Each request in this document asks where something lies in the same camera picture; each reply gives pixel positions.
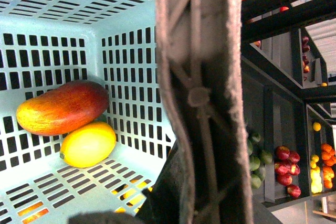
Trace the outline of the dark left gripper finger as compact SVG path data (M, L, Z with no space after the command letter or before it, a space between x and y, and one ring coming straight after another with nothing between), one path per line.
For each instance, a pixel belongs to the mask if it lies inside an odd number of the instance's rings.
M182 170L178 150L172 150L152 191L142 190L146 200L135 215L113 211L81 213L68 223L189 223L181 206Z

